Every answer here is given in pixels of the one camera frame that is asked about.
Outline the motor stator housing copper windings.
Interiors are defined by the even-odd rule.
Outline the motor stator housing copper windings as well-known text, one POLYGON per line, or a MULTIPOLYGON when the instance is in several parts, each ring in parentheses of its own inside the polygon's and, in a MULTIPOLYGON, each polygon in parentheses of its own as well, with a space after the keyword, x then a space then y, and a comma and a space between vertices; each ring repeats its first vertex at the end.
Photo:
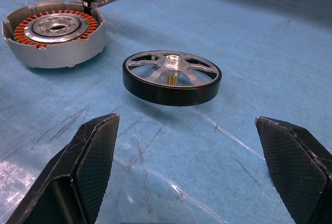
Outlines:
POLYGON ((106 46, 104 18, 85 13, 82 2, 48 1, 22 7, 2 22, 2 35, 15 57, 31 68, 73 67, 106 46))

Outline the blue plastic table cover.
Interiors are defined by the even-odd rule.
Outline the blue plastic table cover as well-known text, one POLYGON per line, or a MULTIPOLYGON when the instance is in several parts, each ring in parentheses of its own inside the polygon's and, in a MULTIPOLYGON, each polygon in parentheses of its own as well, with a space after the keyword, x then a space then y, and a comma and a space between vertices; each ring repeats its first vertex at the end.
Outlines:
POLYGON ((332 152, 332 0, 118 0, 101 14, 107 46, 72 68, 26 68, 0 31, 0 224, 78 128, 109 113, 120 124, 96 224, 294 224, 254 123, 305 127, 332 152), (148 50, 215 63, 217 97, 134 97, 122 63, 148 50))

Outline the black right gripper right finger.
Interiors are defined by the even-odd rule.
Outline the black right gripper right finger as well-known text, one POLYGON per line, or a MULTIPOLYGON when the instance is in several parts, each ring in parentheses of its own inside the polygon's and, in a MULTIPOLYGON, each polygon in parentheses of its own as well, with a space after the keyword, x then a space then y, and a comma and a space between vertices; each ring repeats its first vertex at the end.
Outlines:
POLYGON ((269 176, 295 224, 332 224, 332 154, 305 128, 255 120, 269 176))

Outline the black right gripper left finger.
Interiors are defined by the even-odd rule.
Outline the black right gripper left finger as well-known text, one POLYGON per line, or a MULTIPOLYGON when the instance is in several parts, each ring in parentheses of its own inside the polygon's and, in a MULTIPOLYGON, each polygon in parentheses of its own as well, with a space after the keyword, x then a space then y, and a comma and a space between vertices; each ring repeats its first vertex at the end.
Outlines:
POLYGON ((95 224, 110 178, 119 121, 112 113, 82 124, 5 224, 95 224))

